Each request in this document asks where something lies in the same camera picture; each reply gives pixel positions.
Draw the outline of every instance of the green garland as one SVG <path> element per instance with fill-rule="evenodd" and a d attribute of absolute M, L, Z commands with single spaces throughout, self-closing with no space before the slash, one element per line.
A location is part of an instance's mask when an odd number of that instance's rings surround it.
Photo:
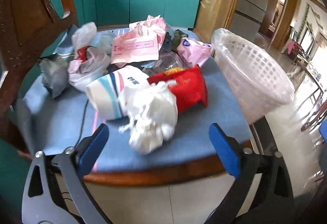
<path fill-rule="evenodd" d="M 308 19 L 308 15 L 309 15 L 309 10 L 310 10 L 310 5 L 307 3 L 307 7 L 306 7 L 306 10 L 305 10 L 305 16 L 303 18 L 302 25 L 301 25 L 300 31 L 298 33 L 298 38 L 297 38 L 297 42 L 298 43 L 300 43 L 301 35 L 303 33 L 303 30 L 305 28 L 305 25 L 308 23 L 307 22 L 307 19 Z"/>

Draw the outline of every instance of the black cable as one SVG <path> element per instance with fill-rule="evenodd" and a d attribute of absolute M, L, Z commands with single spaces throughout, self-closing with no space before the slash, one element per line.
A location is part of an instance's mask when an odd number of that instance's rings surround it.
<path fill-rule="evenodd" d="M 83 117 L 82 117 L 82 124 L 81 124 L 81 129 L 80 129 L 80 135 L 78 137 L 78 140 L 77 140 L 74 148 L 77 147 L 78 143 L 80 142 L 80 140 L 82 138 L 82 133 L 83 133 L 83 128 L 84 128 L 84 122 L 85 122 L 85 115 L 86 115 L 86 108 L 87 108 L 88 103 L 89 103 L 89 100 L 86 101 L 85 106 L 84 106 Z"/>

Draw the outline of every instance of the pink clothing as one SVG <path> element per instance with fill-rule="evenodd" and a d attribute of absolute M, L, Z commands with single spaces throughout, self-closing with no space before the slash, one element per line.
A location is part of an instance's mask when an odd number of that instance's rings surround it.
<path fill-rule="evenodd" d="M 295 43 L 294 41 L 291 41 L 291 42 L 288 44 L 288 46 L 287 46 L 288 54 L 291 54 L 292 49 L 295 48 L 295 44 L 296 44 L 296 43 Z"/>

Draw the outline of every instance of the chair backrest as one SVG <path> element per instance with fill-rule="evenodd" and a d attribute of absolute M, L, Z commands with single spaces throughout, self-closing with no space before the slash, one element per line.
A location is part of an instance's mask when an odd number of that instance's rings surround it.
<path fill-rule="evenodd" d="M 22 148 L 6 115 L 27 72 L 43 50 L 72 24 L 78 25 L 73 0 L 61 0 L 59 17 L 50 0 L 0 0 L 0 137 Z"/>

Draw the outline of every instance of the table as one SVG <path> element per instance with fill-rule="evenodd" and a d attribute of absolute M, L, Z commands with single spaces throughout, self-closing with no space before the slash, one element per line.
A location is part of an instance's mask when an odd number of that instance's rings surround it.
<path fill-rule="evenodd" d="M 217 122 L 226 135 L 234 137 L 243 147 L 251 147 L 250 128 L 238 101 L 215 61 L 210 58 L 202 67 L 208 89 L 208 108 L 194 105 L 179 115 L 175 134 L 169 142 L 149 155 L 140 155 L 128 145 L 129 131 L 118 133 L 127 118 L 108 121 L 110 138 L 86 181 L 107 186 L 155 186 L 207 177 L 224 171 L 209 140 L 209 126 Z M 30 129 L 22 135 L 31 142 L 35 153 L 61 153 L 74 146 L 81 128 L 86 102 L 84 93 L 73 87 L 52 99 L 38 77 L 23 102 L 31 111 Z M 92 133 L 95 111 L 88 105 L 82 138 Z"/>

